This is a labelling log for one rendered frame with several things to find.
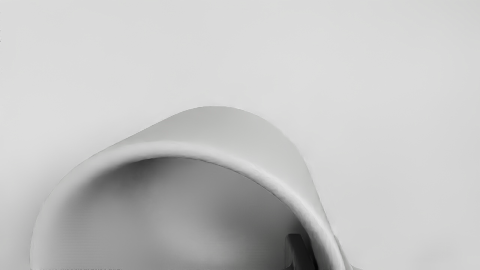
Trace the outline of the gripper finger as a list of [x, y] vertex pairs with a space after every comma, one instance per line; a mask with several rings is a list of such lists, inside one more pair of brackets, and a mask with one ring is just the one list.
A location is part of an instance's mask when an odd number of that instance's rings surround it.
[[300, 234], [286, 236], [283, 270], [317, 270]]

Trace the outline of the white ceramic mug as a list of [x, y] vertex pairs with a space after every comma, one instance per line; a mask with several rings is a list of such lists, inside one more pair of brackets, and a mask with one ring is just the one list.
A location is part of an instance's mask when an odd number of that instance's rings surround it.
[[85, 160], [36, 219], [31, 270], [284, 270], [300, 234], [317, 270], [360, 270], [295, 145], [241, 109], [180, 112]]

